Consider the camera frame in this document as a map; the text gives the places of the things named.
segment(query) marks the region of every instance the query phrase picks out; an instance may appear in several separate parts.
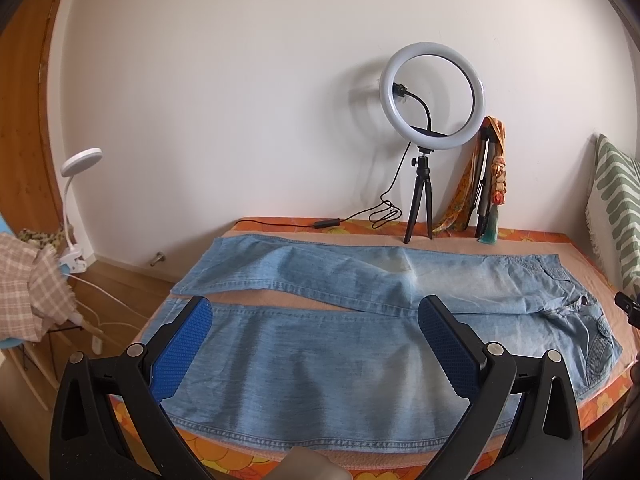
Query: wooden door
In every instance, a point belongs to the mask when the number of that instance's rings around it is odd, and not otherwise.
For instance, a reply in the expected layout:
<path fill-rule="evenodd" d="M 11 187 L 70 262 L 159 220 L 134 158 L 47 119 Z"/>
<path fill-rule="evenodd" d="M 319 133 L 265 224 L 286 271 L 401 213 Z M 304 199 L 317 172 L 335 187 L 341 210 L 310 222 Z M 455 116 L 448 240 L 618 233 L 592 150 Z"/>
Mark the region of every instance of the wooden door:
<path fill-rule="evenodd" d="M 0 36 L 0 214 L 15 233 L 53 233 L 62 222 L 46 99 L 59 2 L 24 0 Z"/>

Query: black tripod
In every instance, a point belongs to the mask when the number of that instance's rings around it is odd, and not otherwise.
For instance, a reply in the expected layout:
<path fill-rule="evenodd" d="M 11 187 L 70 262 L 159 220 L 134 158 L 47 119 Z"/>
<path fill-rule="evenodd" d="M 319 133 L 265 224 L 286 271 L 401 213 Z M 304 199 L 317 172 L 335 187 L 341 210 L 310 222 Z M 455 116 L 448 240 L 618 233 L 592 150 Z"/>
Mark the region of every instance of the black tripod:
<path fill-rule="evenodd" d="M 411 202 L 411 212 L 409 213 L 409 221 L 407 222 L 406 233 L 404 234 L 403 242 L 405 244 L 409 243 L 414 233 L 415 221 L 418 218 L 420 200 L 422 199 L 422 190 L 424 190 L 425 205 L 427 208 L 427 234 L 429 238 L 433 238 L 433 232 L 431 230 L 431 222 L 433 221 L 431 211 L 431 179 L 429 177 L 429 161 L 427 160 L 427 155 L 433 150 L 421 148 L 420 146 L 418 146 L 418 149 L 422 155 L 418 158 L 412 158 L 411 160 L 411 165 L 417 166 L 415 169 L 417 176 L 415 177 L 414 199 Z"/>

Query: light blue jeans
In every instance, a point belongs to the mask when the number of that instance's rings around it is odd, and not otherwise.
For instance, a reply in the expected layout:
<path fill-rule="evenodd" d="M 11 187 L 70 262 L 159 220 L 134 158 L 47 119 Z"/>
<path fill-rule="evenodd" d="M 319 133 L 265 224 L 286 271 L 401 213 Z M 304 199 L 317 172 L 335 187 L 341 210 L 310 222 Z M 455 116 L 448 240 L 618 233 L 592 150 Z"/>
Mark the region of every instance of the light blue jeans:
<path fill-rule="evenodd" d="M 260 235 L 219 238 L 174 294 L 267 288 L 348 312 L 213 304 L 212 329 L 177 393 L 178 427 L 269 450 L 292 446 L 425 452 L 444 443 L 457 397 L 417 325 L 437 294 L 456 319 L 511 353 L 564 356 L 580 401 L 620 356 L 598 301 L 551 256 L 467 256 L 331 246 Z M 178 314 L 169 298 L 145 332 Z M 511 396 L 496 433 L 508 428 Z"/>

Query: white ring light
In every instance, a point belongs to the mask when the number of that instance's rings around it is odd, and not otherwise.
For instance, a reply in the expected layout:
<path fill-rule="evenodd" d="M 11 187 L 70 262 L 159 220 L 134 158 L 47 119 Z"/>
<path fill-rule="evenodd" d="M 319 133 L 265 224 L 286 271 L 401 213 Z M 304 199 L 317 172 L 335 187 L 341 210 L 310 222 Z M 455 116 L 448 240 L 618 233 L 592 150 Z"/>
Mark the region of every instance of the white ring light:
<path fill-rule="evenodd" d="M 471 86 L 473 99 L 471 115 L 469 115 L 462 128 L 448 137 L 430 137 L 414 130 L 402 118 L 396 107 L 393 94 L 396 74 L 402 65 L 418 56 L 437 56 L 446 59 L 460 69 L 469 82 L 469 86 Z M 385 111 L 386 118 L 389 119 L 389 122 L 398 133 L 406 140 L 410 140 L 418 146 L 429 150 L 450 150 L 461 146 L 471 140 L 480 129 L 482 120 L 484 120 L 484 88 L 482 88 L 482 83 L 476 70 L 471 66 L 471 63 L 455 50 L 439 43 L 414 43 L 401 48 L 393 54 L 380 78 L 380 100 L 382 101 L 382 109 Z"/>

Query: striped cushion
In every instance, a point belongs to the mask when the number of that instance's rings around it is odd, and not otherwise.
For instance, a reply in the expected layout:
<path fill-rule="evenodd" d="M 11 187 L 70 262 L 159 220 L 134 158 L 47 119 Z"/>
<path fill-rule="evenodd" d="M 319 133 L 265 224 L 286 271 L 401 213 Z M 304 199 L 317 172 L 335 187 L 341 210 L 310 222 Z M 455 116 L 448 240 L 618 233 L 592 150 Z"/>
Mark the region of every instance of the striped cushion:
<path fill-rule="evenodd" d="M 610 281 L 636 296 L 640 293 L 640 163 L 605 136 L 596 145 L 587 217 L 601 260 L 607 255 L 617 259 L 616 268 L 613 262 L 603 262 Z"/>

